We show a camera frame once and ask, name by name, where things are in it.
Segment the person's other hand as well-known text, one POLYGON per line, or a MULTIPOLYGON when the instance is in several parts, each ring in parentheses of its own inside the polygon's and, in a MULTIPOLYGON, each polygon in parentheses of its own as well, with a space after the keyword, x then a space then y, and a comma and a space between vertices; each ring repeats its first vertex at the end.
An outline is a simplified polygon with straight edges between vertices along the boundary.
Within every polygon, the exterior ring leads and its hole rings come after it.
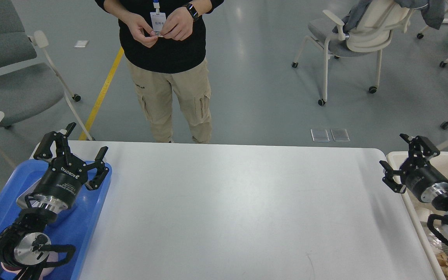
POLYGON ((155 34, 153 28, 146 22, 146 20, 138 14, 128 12, 122 20, 128 26, 132 37, 143 46, 147 48, 153 47, 158 35, 155 34))

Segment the person's hand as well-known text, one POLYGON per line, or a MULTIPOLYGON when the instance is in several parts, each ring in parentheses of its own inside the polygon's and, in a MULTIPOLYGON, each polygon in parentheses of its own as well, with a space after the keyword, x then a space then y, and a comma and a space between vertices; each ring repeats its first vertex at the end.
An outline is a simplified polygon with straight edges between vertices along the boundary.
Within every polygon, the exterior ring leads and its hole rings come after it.
POLYGON ((193 33, 193 18, 186 7, 179 7, 167 17, 160 34, 165 39, 183 41, 193 33))

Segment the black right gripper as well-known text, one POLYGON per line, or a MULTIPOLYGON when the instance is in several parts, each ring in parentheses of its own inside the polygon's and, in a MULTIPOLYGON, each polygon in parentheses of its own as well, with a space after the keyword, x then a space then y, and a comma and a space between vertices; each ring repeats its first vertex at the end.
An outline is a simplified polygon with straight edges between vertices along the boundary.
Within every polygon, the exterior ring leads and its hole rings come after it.
POLYGON ((387 161, 379 161, 384 169, 382 181, 394 192, 403 194, 407 189, 422 203, 430 203, 441 194, 448 193, 448 179, 430 164, 440 155, 440 150, 425 136, 414 138, 400 133, 409 145, 408 158, 401 164, 401 170, 393 170, 387 161), (397 183, 394 177, 401 177, 397 183))

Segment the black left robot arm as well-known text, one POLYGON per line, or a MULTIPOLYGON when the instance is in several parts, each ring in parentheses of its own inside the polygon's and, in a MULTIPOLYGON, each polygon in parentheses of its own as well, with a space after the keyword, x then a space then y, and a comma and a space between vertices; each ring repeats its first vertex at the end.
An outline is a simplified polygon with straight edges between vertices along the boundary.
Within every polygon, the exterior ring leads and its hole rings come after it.
POLYGON ((75 156, 68 138, 76 123, 65 132, 44 135, 33 158, 48 167, 35 188, 25 195, 25 207, 11 225, 0 233, 0 263, 19 269, 16 280, 37 280, 44 269, 67 264, 76 252, 72 244, 53 244, 45 234, 60 212, 73 207, 82 189, 97 190, 109 173, 102 147, 91 163, 75 156))

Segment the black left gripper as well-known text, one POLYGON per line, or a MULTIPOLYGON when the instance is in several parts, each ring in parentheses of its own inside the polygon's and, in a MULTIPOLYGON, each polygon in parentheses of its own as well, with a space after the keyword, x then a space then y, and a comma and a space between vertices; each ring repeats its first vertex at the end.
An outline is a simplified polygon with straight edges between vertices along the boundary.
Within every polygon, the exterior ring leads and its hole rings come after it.
POLYGON ((52 212, 70 210, 84 183, 87 190, 97 190, 110 172, 104 161, 107 146, 100 148, 91 164, 77 163, 77 157, 71 153, 68 144, 68 136, 75 126, 76 123, 72 122, 65 133, 46 133, 33 154, 35 160, 46 161, 49 166, 31 193, 35 201, 32 207, 52 212), (89 170, 96 170, 96 174, 87 181, 89 170))

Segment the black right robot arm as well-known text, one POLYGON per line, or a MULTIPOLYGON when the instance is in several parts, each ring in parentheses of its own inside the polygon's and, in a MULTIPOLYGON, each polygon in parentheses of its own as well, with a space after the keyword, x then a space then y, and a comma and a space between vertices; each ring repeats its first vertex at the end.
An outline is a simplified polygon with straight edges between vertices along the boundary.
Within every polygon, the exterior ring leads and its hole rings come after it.
POLYGON ((397 170, 387 161, 380 161, 385 174, 382 181, 395 193, 403 194, 409 190, 420 202, 444 211, 444 215, 430 214, 427 227, 448 246, 448 179, 430 162, 440 155, 440 151, 425 136, 401 133, 400 138, 409 146, 408 157, 397 170))

